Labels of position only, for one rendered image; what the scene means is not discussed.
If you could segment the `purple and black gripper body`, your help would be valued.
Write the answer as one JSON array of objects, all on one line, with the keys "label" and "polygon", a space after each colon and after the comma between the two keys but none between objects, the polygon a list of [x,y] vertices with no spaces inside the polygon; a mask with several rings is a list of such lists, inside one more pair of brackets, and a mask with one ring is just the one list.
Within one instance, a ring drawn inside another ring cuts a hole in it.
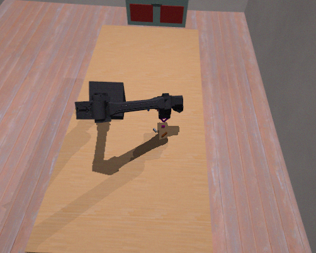
[{"label": "purple and black gripper body", "polygon": [[165,110],[158,110],[159,112],[159,119],[167,118],[170,119],[171,115],[165,115]]}]

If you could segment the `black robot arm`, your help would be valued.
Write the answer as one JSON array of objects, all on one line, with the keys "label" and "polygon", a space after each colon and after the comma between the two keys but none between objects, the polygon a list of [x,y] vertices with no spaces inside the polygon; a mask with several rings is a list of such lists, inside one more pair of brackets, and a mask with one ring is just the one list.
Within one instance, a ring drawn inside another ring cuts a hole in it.
[{"label": "black robot arm", "polygon": [[111,102],[107,93],[93,93],[91,100],[93,102],[75,102],[77,120],[94,120],[95,123],[104,123],[111,121],[111,116],[118,113],[155,109],[165,110],[165,115],[171,115],[171,109],[180,113],[184,108],[183,96],[172,96],[169,93],[162,93],[162,96],[152,99],[118,103]]}]

